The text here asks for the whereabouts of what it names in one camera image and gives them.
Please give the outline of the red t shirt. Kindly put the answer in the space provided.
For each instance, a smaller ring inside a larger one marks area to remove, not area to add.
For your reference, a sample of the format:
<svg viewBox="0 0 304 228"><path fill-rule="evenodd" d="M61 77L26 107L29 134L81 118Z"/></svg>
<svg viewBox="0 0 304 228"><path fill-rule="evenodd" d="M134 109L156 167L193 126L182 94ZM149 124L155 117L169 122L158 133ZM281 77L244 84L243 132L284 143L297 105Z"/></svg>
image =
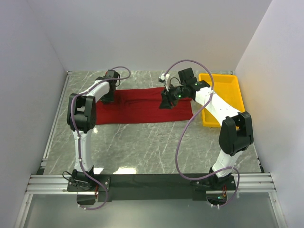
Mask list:
<svg viewBox="0 0 304 228"><path fill-rule="evenodd" d="M116 90L114 101L96 103L96 124L145 124L189 120L191 99L181 99L173 109L160 109L163 89Z"/></svg>

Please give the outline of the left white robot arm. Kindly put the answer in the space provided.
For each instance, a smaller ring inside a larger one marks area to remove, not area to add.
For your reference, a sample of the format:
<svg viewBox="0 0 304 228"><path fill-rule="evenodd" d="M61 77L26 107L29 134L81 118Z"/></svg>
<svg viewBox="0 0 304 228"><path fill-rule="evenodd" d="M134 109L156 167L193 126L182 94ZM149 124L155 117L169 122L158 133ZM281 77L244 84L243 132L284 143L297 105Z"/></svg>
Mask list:
<svg viewBox="0 0 304 228"><path fill-rule="evenodd" d="M76 161L70 184L82 190L94 189L94 165L91 156L91 136L97 121L96 102L112 102L116 81L120 75L114 69L98 77L94 83L79 94L71 94L68 103L67 124L72 130L75 142Z"/></svg>

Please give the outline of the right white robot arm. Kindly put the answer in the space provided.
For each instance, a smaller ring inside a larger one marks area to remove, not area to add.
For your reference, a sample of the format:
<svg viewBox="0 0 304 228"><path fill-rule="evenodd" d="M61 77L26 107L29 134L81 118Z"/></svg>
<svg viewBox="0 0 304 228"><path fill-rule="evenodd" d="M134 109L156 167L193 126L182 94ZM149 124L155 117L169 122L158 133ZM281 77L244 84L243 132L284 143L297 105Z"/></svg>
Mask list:
<svg viewBox="0 0 304 228"><path fill-rule="evenodd" d="M171 85L172 77L163 73L159 82L164 84L161 93L160 109L172 109L183 98L191 98L207 109L220 124L219 145L220 152L209 174L204 176L209 186L215 190L220 189L230 177L239 156L254 141L252 118L248 112L229 105L214 91L214 81L207 83L197 80L192 68L178 72L180 85Z"/></svg>

